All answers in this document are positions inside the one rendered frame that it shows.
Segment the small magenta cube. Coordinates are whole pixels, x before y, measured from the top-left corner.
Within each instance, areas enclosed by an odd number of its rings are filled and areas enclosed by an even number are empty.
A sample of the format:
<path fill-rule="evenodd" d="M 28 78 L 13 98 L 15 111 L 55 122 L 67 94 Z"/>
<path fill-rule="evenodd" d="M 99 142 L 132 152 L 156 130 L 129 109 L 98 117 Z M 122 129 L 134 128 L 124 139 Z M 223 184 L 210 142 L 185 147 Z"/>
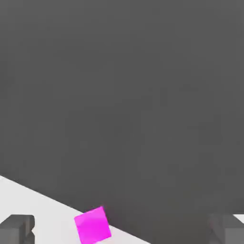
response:
<path fill-rule="evenodd" d="M 102 206 L 74 217 L 81 244 L 95 244 L 112 236 Z"/>

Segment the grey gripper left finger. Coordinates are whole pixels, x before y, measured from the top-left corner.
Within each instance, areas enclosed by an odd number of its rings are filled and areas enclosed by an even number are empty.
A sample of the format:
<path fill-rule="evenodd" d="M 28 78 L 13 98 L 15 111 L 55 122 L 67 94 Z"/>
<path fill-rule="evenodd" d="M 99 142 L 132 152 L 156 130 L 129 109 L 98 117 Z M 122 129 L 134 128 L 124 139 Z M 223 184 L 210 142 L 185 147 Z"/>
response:
<path fill-rule="evenodd" d="M 0 244 L 35 244 L 33 215 L 12 214 L 0 223 Z"/>

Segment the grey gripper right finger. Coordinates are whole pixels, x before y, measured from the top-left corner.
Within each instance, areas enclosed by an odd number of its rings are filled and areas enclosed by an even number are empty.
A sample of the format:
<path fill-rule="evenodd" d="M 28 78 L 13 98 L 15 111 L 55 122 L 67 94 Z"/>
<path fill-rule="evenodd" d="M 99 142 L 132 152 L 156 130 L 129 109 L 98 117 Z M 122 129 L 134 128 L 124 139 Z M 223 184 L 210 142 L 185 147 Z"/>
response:
<path fill-rule="evenodd" d="M 232 214 L 211 214 L 208 244 L 244 244 L 244 223 Z"/>

